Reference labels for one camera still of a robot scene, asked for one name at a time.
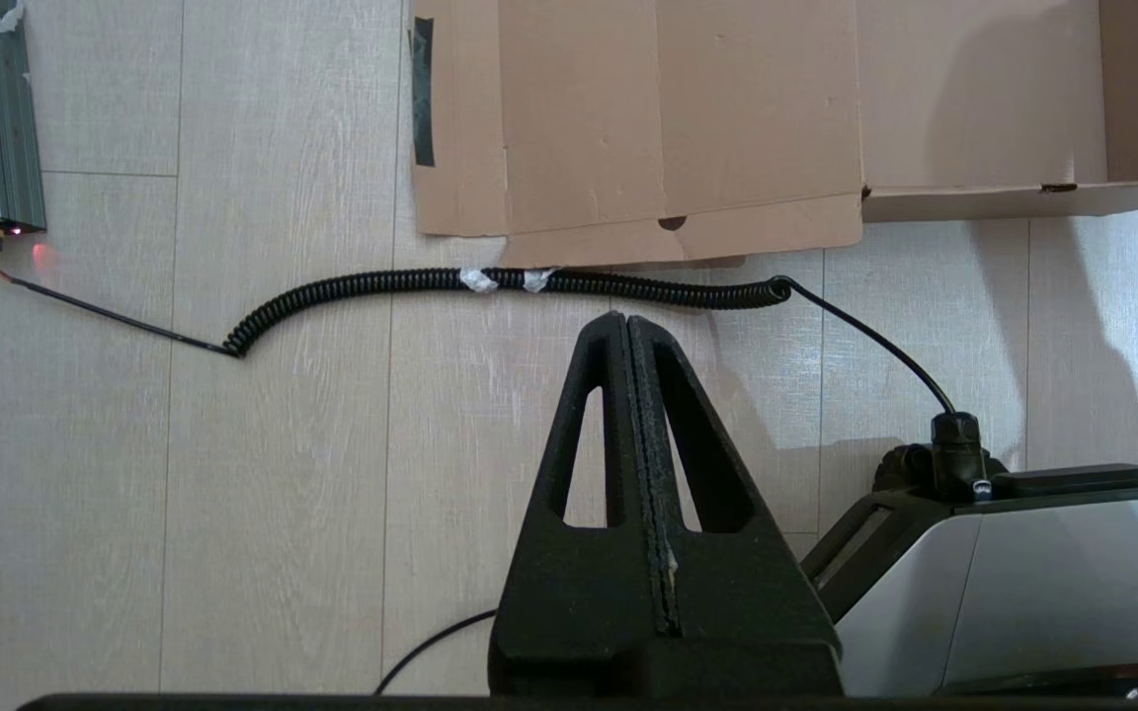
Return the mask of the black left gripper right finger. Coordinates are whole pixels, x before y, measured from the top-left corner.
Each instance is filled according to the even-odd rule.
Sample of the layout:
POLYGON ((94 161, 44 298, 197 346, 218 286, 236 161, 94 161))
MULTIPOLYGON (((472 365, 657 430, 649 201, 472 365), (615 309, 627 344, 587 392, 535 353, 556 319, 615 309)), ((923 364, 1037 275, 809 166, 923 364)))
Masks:
POLYGON ((628 320, 655 629, 642 696, 841 696, 841 643, 673 334, 628 320))

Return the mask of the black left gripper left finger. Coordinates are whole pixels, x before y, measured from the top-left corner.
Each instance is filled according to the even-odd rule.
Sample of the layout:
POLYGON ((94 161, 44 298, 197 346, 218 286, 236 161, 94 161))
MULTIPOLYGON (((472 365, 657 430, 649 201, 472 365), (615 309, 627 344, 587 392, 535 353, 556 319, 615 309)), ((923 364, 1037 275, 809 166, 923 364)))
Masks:
POLYGON ((624 661, 677 634, 677 497, 642 359, 638 323, 619 312, 589 321, 575 344, 492 627, 497 696, 628 693, 624 661), (597 529, 564 520, 591 392, 604 410, 607 523, 597 529))

